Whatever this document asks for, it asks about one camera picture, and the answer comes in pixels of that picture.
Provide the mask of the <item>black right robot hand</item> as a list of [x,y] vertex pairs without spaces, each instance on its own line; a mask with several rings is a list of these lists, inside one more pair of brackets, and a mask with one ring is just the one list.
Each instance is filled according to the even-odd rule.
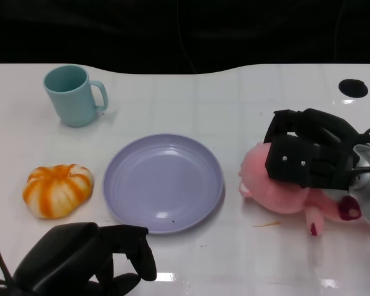
[[359,159],[347,144],[358,135],[344,119],[320,110],[278,110],[264,138],[268,176],[302,188],[346,191]]

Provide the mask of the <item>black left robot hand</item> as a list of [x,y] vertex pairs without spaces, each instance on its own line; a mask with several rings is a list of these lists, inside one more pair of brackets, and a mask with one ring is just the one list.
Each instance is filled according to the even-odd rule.
[[32,295],[126,295],[157,269],[147,228],[70,223],[53,227],[15,270]]

